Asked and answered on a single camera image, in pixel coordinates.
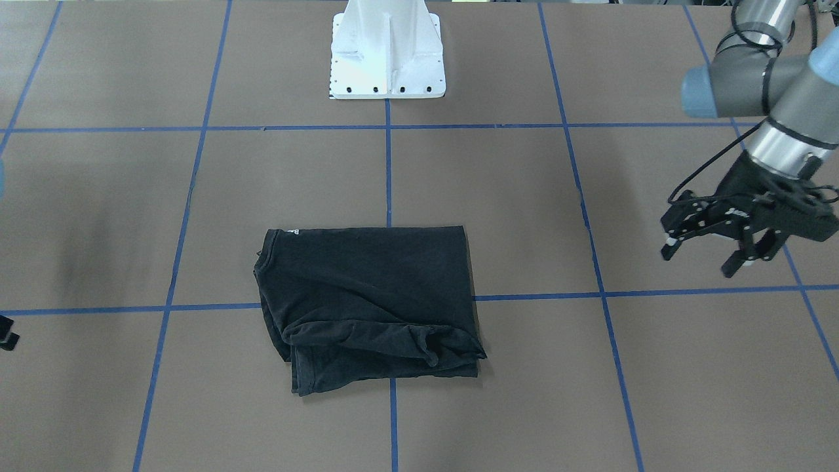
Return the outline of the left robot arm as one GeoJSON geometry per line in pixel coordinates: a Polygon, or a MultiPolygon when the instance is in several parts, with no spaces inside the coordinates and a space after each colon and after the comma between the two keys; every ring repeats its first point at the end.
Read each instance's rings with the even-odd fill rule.
{"type": "Polygon", "coordinates": [[[686,240],[707,234],[734,240],[722,266],[732,277],[755,260],[772,260],[788,238],[816,242],[837,232],[833,201],[812,178],[837,150],[837,33],[810,39],[805,56],[782,57],[793,38],[798,1],[734,1],[730,29],[706,66],[681,84],[692,117],[761,117],[711,196],[680,184],[660,219],[670,260],[686,240]]]}

